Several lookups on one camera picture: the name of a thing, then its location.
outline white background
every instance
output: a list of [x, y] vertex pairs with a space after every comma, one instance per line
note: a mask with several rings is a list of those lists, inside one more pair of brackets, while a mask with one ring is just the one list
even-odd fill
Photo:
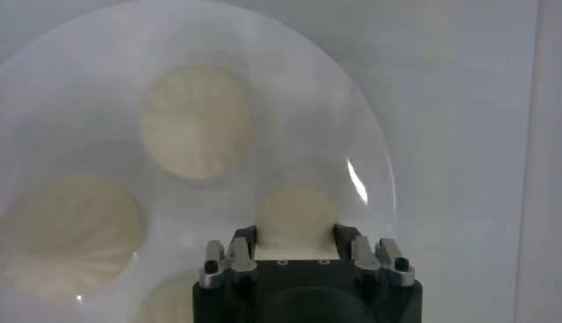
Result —
[[[0, 63], [44, 31], [119, 2], [0, 0]], [[393, 158], [399, 244], [425, 286], [425, 322], [513, 322], [516, 286], [519, 321], [559, 320], [562, 48], [558, 36], [538, 52], [530, 110], [537, 0], [228, 2], [316, 42], [373, 105]], [[539, 39], [552, 39], [560, 3], [542, 4], [554, 22]]]

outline machine part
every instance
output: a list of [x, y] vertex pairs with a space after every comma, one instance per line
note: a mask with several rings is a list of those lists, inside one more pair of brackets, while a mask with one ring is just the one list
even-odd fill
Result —
[[361, 270], [377, 272], [381, 267], [380, 262], [371, 252], [369, 239], [364, 235], [357, 236], [351, 242], [351, 260]]
[[199, 270], [199, 286], [212, 290], [224, 283], [225, 252], [218, 240], [207, 243], [205, 265]]
[[402, 256], [396, 241], [381, 239], [376, 247], [375, 254], [388, 269], [390, 283], [394, 286], [412, 286], [415, 283], [414, 267], [410, 261]]
[[231, 263], [230, 269], [234, 272], [234, 280], [236, 282], [245, 277], [254, 278], [257, 269], [257, 263], [249, 256], [249, 246], [246, 238], [234, 238], [230, 244]]
[[[236, 231], [224, 288], [195, 284], [195, 323], [422, 323], [422, 285], [394, 282], [394, 273], [413, 268], [393, 240], [382, 240], [375, 257], [366, 237], [337, 225], [341, 259], [254, 261], [256, 236], [252, 226]], [[205, 264], [214, 270], [215, 262]]]

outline beige circle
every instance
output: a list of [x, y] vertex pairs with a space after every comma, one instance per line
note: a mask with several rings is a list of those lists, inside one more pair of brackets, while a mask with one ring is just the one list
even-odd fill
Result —
[[304, 184], [286, 185], [266, 197], [256, 214], [257, 260], [336, 259], [337, 205]]
[[195, 275], [180, 276], [158, 285], [142, 303], [134, 323], [192, 323]]
[[170, 173], [205, 179], [237, 166], [248, 144], [251, 111], [241, 86], [223, 68], [173, 68], [149, 91], [141, 135]]
[[136, 203], [103, 176], [47, 181], [20, 198], [0, 225], [0, 277], [48, 299], [95, 293], [141, 243]]

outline silver bracket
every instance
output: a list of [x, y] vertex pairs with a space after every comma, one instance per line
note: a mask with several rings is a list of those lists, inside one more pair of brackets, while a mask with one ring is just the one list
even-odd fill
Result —
[[390, 283], [395, 286], [412, 286], [415, 283], [414, 267], [402, 256], [396, 241], [381, 239], [377, 244], [375, 255], [382, 262], [383, 268], [389, 270]]
[[361, 270], [377, 272], [381, 267], [377, 257], [371, 252], [369, 239], [364, 235], [357, 236], [351, 242], [351, 260]]
[[224, 248], [217, 240], [207, 242], [205, 266], [199, 270], [199, 286], [215, 289], [224, 283]]
[[234, 273], [234, 280], [236, 282], [244, 277], [255, 278], [257, 263], [249, 256], [246, 238], [234, 238], [230, 244], [229, 255], [231, 257], [230, 269]]

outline transparent plate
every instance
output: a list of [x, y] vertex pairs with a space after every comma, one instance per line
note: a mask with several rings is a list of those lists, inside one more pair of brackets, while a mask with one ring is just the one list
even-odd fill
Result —
[[[138, 135], [147, 88], [191, 63], [229, 69], [254, 110], [248, 155], [210, 182], [159, 169]], [[340, 222], [371, 241], [394, 236], [392, 166], [363, 95], [308, 39], [229, 5], [136, 2], [52, 30], [0, 67], [0, 138], [0, 214], [50, 176], [87, 170], [116, 176], [146, 224], [139, 253], [96, 296], [49, 304], [0, 282], [0, 321], [127, 322], [152, 287], [195, 270], [208, 240], [251, 225], [259, 199], [286, 183], [324, 190]]]

